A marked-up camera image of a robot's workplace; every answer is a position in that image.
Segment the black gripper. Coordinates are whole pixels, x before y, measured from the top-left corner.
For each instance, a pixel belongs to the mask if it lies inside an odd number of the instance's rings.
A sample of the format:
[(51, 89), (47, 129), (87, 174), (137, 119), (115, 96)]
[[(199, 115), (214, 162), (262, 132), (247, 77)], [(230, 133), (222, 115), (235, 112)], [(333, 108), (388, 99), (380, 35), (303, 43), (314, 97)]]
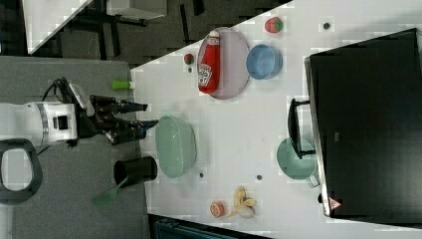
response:
[(144, 139), (149, 129), (158, 124), (153, 120), (119, 120), (114, 127), (113, 114), (116, 106), (121, 114), (146, 111), (146, 104), (124, 102), (117, 104), (113, 97), (90, 96), (85, 105), (76, 104), (78, 138), (89, 138), (97, 134), (105, 135), (111, 144)]

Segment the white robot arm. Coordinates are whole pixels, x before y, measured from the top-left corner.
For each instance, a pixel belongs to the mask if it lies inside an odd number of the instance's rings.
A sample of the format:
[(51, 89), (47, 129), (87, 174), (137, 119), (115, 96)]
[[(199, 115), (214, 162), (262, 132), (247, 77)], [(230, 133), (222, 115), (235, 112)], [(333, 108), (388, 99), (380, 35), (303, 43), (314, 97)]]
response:
[(79, 103), (32, 102), (23, 105), (1, 104), (1, 139), (26, 138), (34, 146), (69, 143), (104, 134), (111, 144), (144, 139), (153, 120), (128, 120), (117, 113), (145, 111), (147, 105), (114, 98), (92, 96), (94, 106)]

